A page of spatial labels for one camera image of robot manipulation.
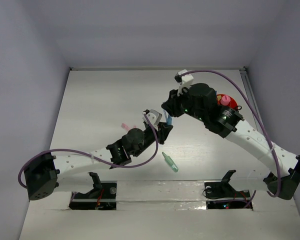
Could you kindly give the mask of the blue highlighter pen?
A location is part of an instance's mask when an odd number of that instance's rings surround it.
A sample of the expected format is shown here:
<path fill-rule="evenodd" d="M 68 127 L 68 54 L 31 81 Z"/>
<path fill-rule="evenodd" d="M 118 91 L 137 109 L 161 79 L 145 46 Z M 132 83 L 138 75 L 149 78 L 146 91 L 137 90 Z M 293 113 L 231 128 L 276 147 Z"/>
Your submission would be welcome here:
<path fill-rule="evenodd" d="M 171 126 L 172 120 L 173 120 L 172 117 L 168 114 L 168 112 L 166 110 L 163 110 L 163 113 L 164 113 L 166 124 Z"/>

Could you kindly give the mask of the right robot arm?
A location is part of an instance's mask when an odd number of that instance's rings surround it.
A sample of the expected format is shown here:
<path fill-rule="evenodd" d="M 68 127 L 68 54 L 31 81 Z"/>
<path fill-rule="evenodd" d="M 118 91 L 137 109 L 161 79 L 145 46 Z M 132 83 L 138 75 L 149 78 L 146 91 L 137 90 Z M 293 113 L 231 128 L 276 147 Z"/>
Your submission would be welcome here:
<path fill-rule="evenodd" d="M 247 151 L 269 169 L 263 183 L 270 193 L 283 200 L 294 196 L 300 183 L 300 155 L 276 144 L 269 146 L 238 110 L 218 103 L 213 88 L 196 83 L 182 91 L 173 89 L 161 107 L 172 117 L 186 114 L 199 120 L 210 132 Z"/>

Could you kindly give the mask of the green highlighter pen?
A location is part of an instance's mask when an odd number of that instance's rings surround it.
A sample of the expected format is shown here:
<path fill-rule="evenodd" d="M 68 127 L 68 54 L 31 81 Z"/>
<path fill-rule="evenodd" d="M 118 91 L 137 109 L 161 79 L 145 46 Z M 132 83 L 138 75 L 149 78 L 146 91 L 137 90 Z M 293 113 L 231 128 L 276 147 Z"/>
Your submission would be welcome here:
<path fill-rule="evenodd" d="M 178 166 L 175 164 L 175 162 L 173 161 L 173 159 L 167 155 L 165 152 L 162 152 L 162 156 L 164 158 L 164 161 L 166 162 L 166 164 L 172 169 L 172 171 L 174 173 L 177 173 L 179 171 Z"/>

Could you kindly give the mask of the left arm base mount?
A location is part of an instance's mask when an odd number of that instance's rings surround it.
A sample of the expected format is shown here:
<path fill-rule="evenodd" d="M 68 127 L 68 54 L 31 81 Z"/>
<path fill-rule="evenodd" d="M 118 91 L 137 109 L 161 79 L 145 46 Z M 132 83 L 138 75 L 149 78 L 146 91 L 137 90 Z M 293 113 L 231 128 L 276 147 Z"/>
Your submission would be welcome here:
<path fill-rule="evenodd" d="M 72 192 L 68 207 L 71 210 L 116 210 L 117 182 L 101 181 L 95 172 L 88 174 L 93 182 L 92 189 L 87 193 Z"/>

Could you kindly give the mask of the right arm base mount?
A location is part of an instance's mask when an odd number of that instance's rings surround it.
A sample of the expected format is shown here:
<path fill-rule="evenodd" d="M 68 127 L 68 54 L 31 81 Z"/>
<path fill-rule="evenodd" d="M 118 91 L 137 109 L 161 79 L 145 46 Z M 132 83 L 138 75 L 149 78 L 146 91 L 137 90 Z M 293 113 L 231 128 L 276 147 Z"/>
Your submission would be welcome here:
<path fill-rule="evenodd" d="M 230 180 L 236 170 L 229 170 L 221 180 L 204 183 L 202 195 L 206 198 L 208 210 L 252 209 L 250 192 L 236 191 Z"/>

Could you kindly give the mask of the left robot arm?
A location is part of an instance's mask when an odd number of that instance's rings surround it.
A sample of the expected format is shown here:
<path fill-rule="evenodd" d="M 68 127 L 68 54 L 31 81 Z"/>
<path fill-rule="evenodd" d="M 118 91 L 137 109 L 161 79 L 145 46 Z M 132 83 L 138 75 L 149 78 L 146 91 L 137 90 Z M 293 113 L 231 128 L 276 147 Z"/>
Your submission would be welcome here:
<path fill-rule="evenodd" d="M 167 140 L 173 129 L 171 124 L 159 122 L 145 124 L 145 129 L 130 129 L 116 142 L 87 153 L 74 149 L 63 149 L 66 155 L 54 155 L 55 149 L 43 151 L 31 158 L 20 170 L 24 176 L 28 199 L 37 201 L 53 192 L 79 192 L 94 198 L 102 190 L 97 170 L 132 169 L 132 158 L 139 157 L 151 145 L 155 151 Z"/>

